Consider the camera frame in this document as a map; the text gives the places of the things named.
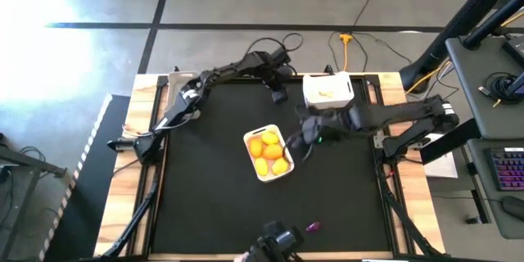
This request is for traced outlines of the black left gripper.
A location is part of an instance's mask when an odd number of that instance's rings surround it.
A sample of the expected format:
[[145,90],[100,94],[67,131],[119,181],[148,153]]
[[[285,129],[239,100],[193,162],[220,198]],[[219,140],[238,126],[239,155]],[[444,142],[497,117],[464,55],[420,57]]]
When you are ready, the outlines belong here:
[[276,105],[288,100],[287,89],[282,86],[282,81],[291,76],[291,69],[288,64],[276,66],[272,63],[271,57],[267,56],[263,64],[255,68],[255,76],[260,78],[267,88],[281,88],[280,91],[277,89],[271,93]]

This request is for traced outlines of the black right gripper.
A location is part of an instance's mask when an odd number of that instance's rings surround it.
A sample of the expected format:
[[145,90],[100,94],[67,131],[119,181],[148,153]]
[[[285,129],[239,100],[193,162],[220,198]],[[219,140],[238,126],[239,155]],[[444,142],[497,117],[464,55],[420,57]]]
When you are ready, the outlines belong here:
[[286,149],[289,151],[305,151],[305,142],[340,141],[346,138],[362,136],[361,131],[363,108],[329,108],[319,110],[307,106],[302,110],[300,132],[286,139]]

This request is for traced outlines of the yellow lemon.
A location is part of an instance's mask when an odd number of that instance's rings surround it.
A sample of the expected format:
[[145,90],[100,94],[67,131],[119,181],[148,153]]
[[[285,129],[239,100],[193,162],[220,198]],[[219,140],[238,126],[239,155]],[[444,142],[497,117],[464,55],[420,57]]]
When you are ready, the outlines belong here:
[[262,142],[266,145],[278,145],[280,143],[280,138],[277,134],[273,132],[264,132],[260,135]]
[[249,152],[252,157],[258,158],[263,155],[264,143],[261,138],[252,138],[248,144]]
[[271,170],[274,175],[281,175],[285,174],[289,170],[289,167],[289,162],[285,158],[281,157],[273,162]]
[[263,157],[266,160],[277,160],[283,156],[283,148],[280,144],[267,145],[263,150]]
[[260,177],[265,177],[269,174],[269,162],[265,158],[255,159],[255,171]]

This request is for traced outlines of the white plastic basket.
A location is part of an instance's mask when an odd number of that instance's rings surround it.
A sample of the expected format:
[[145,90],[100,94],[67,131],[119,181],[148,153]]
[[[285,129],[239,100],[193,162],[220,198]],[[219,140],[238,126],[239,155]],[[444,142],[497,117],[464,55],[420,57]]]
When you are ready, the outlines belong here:
[[243,141],[245,143],[245,146],[246,146],[246,149],[247,149],[247,152],[248,152],[248,155],[251,159],[251,163],[252,163],[252,166],[255,170],[255,159],[254,157],[251,156],[250,152],[249,152],[249,148],[248,148],[248,144],[249,144],[249,141],[252,139],[252,138],[260,138],[260,135],[264,132],[273,132],[275,134],[277,134],[280,138],[280,145],[282,146],[283,148],[283,158],[285,158],[289,164],[290,164],[290,167],[289,167],[289,170],[285,173],[285,174],[281,174],[281,175],[274,175],[272,173],[272,170],[271,170],[271,167],[272,167],[272,164],[274,162],[274,160],[267,160],[269,162],[269,174],[265,177],[260,177],[256,171],[255,171],[255,174],[257,176],[257,178],[262,182],[262,183],[269,183],[269,182],[272,182],[274,180],[277,180],[279,178],[282,178],[286,175],[288,175],[290,172],[292,172],[295,168],[295,163],[294,163],[294,160],[292,159],[291,157],[291,153],[289,152],[289,150],[286,149],[286,142],[282,136],[282,133],[279,129],[279,127],[276,125],[276,124],[269,124],[269,125],[266,125],[264,127],[261,127],[261,128],[258,128],[258,129],[255,129],[255,130],[252,130],[250,132],[247,132],[244,134],[243,136]]
[[345,107],[355,97],[347,72],[324,76],[304,75],[302,88],[305,104],[319,110]]
[[168,75],[169,94],[165,118],[169,127],[200,115],[204,83],[196,72],[172,72]]

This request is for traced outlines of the white paper sheet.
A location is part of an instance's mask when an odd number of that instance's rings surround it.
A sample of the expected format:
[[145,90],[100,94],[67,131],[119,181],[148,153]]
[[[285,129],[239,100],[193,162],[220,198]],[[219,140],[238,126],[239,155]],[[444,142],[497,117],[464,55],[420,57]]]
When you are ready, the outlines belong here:
[[430,178],[458,178],[458,172],[453,152],[450,151],[443,156],[428,161],[429,157],[420,151],[421,159],[427,163],[424,165],[425,175]]

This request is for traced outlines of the black desk leg bar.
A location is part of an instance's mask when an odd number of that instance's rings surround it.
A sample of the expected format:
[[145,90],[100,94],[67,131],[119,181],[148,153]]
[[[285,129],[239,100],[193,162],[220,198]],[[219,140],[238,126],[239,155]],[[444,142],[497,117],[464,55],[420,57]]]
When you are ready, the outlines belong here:
[[422,163],[428,164],[446,155],[448,152],[463,146],[467,140],[480,138],[481,133],[474,118],[444,134],[420,150]]

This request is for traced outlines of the grey desk top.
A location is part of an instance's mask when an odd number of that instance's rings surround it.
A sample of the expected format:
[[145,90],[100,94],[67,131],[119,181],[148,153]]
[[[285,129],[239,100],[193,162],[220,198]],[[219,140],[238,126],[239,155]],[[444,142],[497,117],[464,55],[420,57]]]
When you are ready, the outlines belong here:
[[504,38],[488,38],[469,50],[458,38],[445,41],[449,57],[457,71],[480,135],[485,139],[524,139],[524,102],[515,105],[495,104],[478,88],[487,87],[495,72],[519,75],[524,68],[503,50]]
[[524,239],[524,222],[505,213],[501,205],[501,199],[507,196],[524,200],[524,191],[499,191],[484,153],[487,148],[499,147],[524,147],[524,140],[468,140],[467,148],[472,158],[468,169],[475,179],[473,196],[482,221],[494,221],[500,234],[506,239]]

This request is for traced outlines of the black tower fan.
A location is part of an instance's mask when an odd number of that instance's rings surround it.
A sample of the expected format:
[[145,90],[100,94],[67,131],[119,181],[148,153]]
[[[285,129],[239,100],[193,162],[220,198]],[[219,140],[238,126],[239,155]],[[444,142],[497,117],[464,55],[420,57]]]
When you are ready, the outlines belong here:
[[466,35],[490,12],[499,0],[467,0],[446,27],[437,35],[427,50],[411,65],[400,70],[405,91],[422,81],[442,64],[448,56],[445,41]]

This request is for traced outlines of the backlit black keyboard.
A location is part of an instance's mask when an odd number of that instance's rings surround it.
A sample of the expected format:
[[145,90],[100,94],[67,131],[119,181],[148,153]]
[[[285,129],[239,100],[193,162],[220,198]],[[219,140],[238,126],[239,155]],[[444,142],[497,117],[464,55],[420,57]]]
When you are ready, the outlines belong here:
[[524,191],[524,147],[487,148],[484,153],[499,191]]

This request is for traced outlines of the black floor mat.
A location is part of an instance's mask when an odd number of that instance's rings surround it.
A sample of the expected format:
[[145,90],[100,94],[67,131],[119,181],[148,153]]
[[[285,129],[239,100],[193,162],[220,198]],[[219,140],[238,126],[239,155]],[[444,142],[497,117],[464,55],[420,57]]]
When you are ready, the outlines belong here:
[[95,255],[116,153],[106,144],[121,135],[130,98],[106,95],[62,197],[38,262],[66,262]]

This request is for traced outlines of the black stand pole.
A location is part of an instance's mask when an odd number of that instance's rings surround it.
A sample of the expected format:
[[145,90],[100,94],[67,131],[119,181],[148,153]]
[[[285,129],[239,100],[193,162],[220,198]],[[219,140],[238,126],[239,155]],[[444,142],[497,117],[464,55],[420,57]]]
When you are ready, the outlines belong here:
[[495,32],[505,21],[516,14],[524,6],[524,0],[509,0],[497,12],[492,14],[477,30],[472,32],[463,41],[466,48],[475,48],[488,35]]

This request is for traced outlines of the black computer mouse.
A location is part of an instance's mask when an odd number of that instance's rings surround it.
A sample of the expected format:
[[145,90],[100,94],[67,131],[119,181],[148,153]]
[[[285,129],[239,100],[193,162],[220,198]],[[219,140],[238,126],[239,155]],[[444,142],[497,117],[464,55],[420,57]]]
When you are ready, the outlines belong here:
[[514,196],[504,196],[501,205],[505,213],[524,222],[524,200]]

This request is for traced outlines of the grey metal stand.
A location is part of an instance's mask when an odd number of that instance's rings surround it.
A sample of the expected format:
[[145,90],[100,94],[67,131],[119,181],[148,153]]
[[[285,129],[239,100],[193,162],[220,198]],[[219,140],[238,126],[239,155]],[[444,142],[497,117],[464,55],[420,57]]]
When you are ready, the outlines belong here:
[[67,168],[46,162],[36,147],[12,150],[0,133],[0,262],[7,262],[38,181],[49,175],[63,178]]

